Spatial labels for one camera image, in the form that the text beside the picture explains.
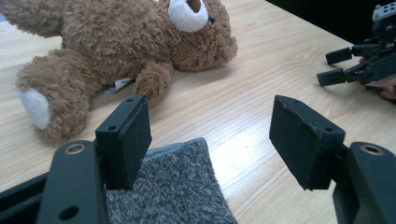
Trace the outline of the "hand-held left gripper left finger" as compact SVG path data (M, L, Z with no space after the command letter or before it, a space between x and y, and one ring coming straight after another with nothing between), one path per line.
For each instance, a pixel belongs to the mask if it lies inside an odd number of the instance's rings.
M106 188L131 190L152 140L147 95L123 101L95 130L95 136L107 162Z

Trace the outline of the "brown teddy bear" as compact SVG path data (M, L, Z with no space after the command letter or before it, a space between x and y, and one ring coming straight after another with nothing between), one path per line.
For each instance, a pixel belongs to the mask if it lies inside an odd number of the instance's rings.
M0 0L0 13L24 32L62 39L16 81L36 134L49 144L83 131L89 101L105 85L129 78L133 93L155 106L174 71L217 67L237 53L220 0Z

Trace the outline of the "grey fuzzy cloth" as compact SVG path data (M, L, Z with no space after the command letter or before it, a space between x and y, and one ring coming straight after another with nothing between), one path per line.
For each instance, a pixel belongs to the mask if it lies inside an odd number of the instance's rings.
M237 224L203 137L149 150L134 188L106 197L111 224Z

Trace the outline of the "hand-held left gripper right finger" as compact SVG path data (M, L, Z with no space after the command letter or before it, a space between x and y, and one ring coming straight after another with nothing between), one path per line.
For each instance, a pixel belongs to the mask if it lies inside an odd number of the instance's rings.
M333 154L346 132L305 103L276 95L269 138L303 189L327 189Z

